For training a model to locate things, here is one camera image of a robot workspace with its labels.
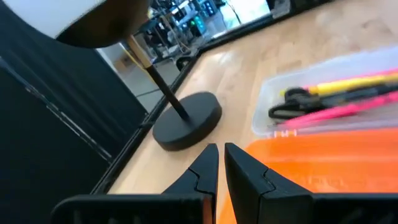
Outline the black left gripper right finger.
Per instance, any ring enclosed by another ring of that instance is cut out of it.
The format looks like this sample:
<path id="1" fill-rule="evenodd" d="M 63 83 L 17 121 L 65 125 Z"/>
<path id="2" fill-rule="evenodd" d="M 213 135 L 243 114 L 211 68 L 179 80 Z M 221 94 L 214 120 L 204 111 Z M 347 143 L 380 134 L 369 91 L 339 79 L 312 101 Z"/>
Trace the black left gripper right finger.
<path id="1" fill-rule="evenodd" d="M 229 195 L 238 223 L 311 223 L 310 191 L 233 143 L 224 145 Z"/>

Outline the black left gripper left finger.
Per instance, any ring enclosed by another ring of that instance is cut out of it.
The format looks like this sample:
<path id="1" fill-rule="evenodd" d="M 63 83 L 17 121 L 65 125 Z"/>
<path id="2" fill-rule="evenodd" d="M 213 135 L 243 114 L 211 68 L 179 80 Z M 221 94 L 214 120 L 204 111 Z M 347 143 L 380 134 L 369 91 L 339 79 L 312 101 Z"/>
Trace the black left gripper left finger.
<path id="1" fill-rule="evenodd" d="M 218 190 L 219 152 L 216 144 L 209 144 L 188 169 L 164 194 L 208 194 L 216 198 Z"/>

